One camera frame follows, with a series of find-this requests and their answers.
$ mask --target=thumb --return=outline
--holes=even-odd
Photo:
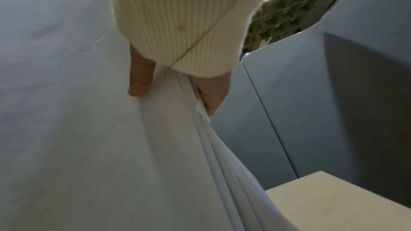
[[[231,86],[231,72],[214,78],[193,77],[208,116],[214,115],[224,101]]]
[[[132,97],[141,96],[150,89],[153,82],[155,62],[147,60],[130,45],[130,86],[128,94]]]

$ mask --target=cream ribbed sweater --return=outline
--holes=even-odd
[[[197,77],[231,71],[262,0],[112,0],[120,32],[147,59]]]

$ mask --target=hand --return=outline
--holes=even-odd
[[[143,58],[130,45],[130,86],[128,94],[138,97],[148,92],[153,82],[155,62]],[[208,116],[214,115],[230,90],[231,72],[214,78],[192,77],[204,102]]]

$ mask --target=white fabric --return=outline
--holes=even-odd
[[[127,96],[108,0],[0,1],[0,230],[287,230],[187,77]]]

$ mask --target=gray panel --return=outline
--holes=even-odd
[[[296,179],[241,63],[233,72],[229,96],[212,125],[265,190]]]
[[[410,0],[341,0],[243,64],[297,175],[411,206]]]

